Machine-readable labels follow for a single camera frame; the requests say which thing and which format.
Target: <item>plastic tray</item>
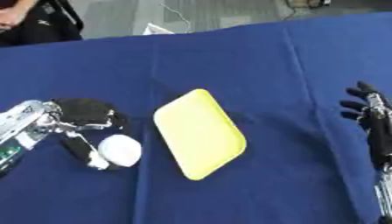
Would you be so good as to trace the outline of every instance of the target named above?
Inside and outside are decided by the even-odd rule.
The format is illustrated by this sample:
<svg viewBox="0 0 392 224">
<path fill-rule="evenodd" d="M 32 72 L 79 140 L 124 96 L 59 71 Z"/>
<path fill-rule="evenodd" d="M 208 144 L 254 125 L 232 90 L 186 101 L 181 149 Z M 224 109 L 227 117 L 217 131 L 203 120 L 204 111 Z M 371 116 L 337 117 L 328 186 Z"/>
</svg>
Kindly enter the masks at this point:
<svg viewBox="0 0 392 224">
<path fill-rule="evenodd" d="M 154 122 L 180 169 L 192 180 L 203 179 L 246 148 L 243 134 L 204 89 L 159 108 Z"/>
</svg>

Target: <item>blue tablecloth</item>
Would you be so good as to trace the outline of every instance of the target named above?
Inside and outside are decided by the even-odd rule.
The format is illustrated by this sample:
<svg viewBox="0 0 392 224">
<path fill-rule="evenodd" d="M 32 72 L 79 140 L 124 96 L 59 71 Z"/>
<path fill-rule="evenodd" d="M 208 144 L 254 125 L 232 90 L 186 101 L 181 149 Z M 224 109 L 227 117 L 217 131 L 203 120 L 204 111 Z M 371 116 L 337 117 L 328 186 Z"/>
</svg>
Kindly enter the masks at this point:
<svg viewBox="0 0 392 224">
<path fill-rule="evenodd" d="M 379 215 L 365 134 L 339 116 L 357 80 L 392 96 L 392 14 L 257 24 L 190 35 L 0 50 L 0 109 L 93 97 L 131 117 L 138 166 L 88 169 L 46 139 L 0 182 L 0 223 L 347 224 Z M 248 140 L 201 181 L 186 179 L 155 109 L 210 91 Z"/>
</svg>

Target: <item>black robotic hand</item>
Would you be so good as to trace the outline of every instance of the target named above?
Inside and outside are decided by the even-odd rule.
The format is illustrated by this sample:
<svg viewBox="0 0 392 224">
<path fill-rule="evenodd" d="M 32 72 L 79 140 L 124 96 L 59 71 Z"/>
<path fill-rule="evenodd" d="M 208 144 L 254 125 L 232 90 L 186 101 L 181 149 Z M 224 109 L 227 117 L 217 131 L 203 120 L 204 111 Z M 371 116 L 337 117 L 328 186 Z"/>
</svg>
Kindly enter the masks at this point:
<svg viewBox="0 0 392 224">
<path fill-rule="evenodd" d="M 118 113 L 113 105 L 104 101 L 89 98 L 56 99 L 53 100 L 61 107 L 63 123 L 76 126 L 88 124 L 105 124 L 110 120 L 114 126 L 128 133 L 127 118 Z"/>
<path fill-rule="evenodd" d="M 340 105 L 348 111 L 341 112 L 345 118 L 355 120 L 368 133 L 367 143 L 370 157 L 376 170 L 382 169 L 392 161 L 391 117 L 392 107 L 388 100 L 368 84 L 359 81 L 357 88 L 348 88 L 349 95 L 361 98 L 364 102 L 341 101 Z"/>
</svg>

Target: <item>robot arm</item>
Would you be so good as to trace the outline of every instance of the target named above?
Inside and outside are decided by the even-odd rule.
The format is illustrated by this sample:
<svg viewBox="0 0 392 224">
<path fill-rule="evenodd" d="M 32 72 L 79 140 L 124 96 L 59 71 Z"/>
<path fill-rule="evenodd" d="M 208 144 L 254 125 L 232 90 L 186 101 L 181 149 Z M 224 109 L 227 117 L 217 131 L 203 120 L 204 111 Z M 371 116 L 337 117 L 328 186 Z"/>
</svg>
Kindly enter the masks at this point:
<svg viewBox="0 0 392 224">
<path fill-rule="evenodd" d="M 343 117 L 353 119 L 367 132 L 369 154 L 377 178 L 374 184 L 382 217 L 380 223 L 392 223 L 392 107 L 388 100 L 368 84 L 359 82 L 358 88 L 348 88 L 347 92 L 361 98 L 357 101 L 341 101 L 349 111 Z"/>
<path fill-rule="evenodd" d="M 62 143 L 79 160 L 97 170 L 132 166 L 141 156 L 141 145 L 125 135 L 115 135 L 96 149 L 80 133 L 83 130 L 116 128 L 128 135 L 124 115 L 110 104 L 91 99 L 24 101 L 0 114 L 0 172 L 7 172 L 20 158 L 51 133 L 62 135 Z M 121 138 L 122 151 L 116 141 Z M 127 161 L 120 161 L 127 154 Z"/>
</svg>

